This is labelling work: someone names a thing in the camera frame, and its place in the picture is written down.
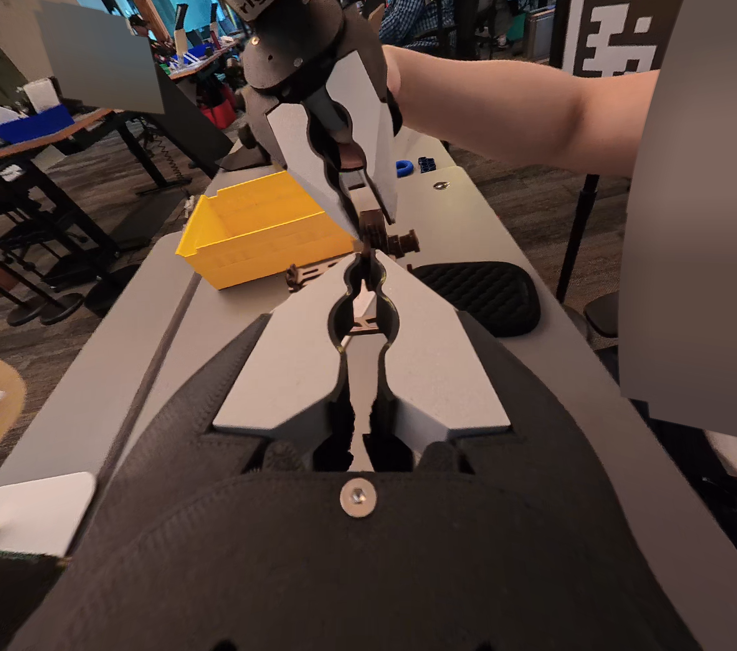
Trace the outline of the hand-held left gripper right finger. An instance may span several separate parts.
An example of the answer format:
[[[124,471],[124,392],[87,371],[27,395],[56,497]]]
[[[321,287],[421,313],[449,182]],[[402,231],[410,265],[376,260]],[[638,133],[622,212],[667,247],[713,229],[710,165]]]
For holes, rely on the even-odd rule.
[[[376,472],[408,472],[436,442],[504,434],[511,420],[460,312],[380,250],[366,263],[385,336],[364,445]]]

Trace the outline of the blue plastic bin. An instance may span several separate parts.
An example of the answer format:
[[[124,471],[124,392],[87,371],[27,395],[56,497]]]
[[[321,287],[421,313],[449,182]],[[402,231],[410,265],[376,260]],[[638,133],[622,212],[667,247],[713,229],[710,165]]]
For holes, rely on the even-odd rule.
[[[55,105],[32,116],[16,116],[10,119],[12,111],[2,107],[1,140],[8,144],[40,139],[64,130],[74,124],[65,106]]]

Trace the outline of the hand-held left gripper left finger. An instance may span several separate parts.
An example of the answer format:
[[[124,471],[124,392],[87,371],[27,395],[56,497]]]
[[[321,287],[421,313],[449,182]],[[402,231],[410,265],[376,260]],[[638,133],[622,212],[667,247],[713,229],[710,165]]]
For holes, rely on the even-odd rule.
[[[354,255],[275,308],[213,420],[217,431],[286,441],[316,471],[353,462],[343,340],[354,325]]]

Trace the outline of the yellow plastic bin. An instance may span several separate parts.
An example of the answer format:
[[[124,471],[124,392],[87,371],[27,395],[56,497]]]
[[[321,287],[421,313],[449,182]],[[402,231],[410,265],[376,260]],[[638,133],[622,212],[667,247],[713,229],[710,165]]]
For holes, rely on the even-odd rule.
[[[202,196],[177,255],[216,290],[351,253],[342,229],[287,172]]]

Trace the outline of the wooden office desk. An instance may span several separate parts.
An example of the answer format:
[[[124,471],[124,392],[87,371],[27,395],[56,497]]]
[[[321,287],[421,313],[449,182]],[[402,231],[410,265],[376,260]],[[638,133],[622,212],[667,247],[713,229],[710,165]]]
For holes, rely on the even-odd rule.
[[[48,147],[59,149],[64,156],[72,156],[95,146],[111,133],[117,133],[130,154],[152,180],[151,186],[134,191],[137,197],[155,196],[173,189],[179,189],[186,197],[189,197],[189,185],[192,183],[192,178],[183,175],[176,162],[168,155],[168,151],[164,150],[164,157],[175,174],[175,179],[166,179],[145,147],[142,146],[139,138],[135,137],[129,129],[128,124],[132,121],[139,122],[144,130],[153,130],[155,136],[163,135],[157,122],[146,113],[98,108],[76,116],[69,127],[38,138],[4,146],[1,149],[1,159],[2,162],[30,160]]]

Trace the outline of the person's right forearm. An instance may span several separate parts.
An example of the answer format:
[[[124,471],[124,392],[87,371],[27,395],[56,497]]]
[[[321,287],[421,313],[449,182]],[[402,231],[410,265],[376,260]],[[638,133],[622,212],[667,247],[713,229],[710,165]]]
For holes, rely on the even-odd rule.
[[[514,167],[632,177],[659,70],[585,78],[516,60],[383,53],[412,130]]]

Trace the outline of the white board stand base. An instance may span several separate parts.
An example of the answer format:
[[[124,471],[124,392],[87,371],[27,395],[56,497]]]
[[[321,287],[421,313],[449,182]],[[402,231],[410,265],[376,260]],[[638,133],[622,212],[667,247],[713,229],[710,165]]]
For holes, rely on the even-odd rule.
[[[97,487],[89,472],[1,487],[1,552],[64,557]]]

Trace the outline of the black textured pad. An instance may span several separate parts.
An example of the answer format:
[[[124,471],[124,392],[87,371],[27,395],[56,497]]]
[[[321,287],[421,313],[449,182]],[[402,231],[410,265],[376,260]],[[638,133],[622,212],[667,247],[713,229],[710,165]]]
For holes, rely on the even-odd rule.
[[[437,263],[412,268],[411,273],[496,338],[526,335],[541,320],[533,279],[509,262]]]

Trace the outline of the brown wooden mechanical model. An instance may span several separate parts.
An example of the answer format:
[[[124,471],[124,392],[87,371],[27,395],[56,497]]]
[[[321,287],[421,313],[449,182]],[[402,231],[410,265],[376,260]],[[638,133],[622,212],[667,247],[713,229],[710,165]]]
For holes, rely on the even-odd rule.
[[[360,237],[354,244],[351,253],[340,257],[321,260],[312,265],[298,268],[291,265],[285,273],[285,280],[290,293],[298,293],[311,282],[325,274],[329,269],[336,266],[345,257],[352,253],[363,253],[368,245],[373,249],[382,250],[394,260],[401,259],[409,253],[419,252],[419,240],[414,230],[404,235],[391,235],[386,230],[385,216],[379,209],[366,210],[359,213]],[[354,299],[354,326],[349,336],[370,335],[379,332],[376,315],[369,314],[368,309],[372,304],[373,293],[369,292],[369,284],[365,283],[361,291]]]

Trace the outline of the plywood board with smiley sticker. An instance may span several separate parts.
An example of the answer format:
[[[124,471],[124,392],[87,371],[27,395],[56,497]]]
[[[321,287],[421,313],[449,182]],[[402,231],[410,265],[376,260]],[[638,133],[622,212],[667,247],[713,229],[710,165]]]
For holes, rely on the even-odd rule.
[[[23,412],[26,384],[8,363],[1,361],[1,439]]]

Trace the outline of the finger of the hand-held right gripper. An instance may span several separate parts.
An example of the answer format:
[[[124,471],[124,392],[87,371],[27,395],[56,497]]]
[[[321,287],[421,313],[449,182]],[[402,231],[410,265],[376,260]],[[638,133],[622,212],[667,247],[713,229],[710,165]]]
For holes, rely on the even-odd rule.
[[[398,205],[392,115],[359,54],[336,63],[329,77],[329,96],[349,124],[352,151],[363,157],[363,167],[342,172],[340,184],[357,214],[380,209],[392,225]]]
[[[337,142],[352,140],[349,124],[333,102],[281,103],[267,114],[287,171],[355,240],[359,214],[341,185]]]

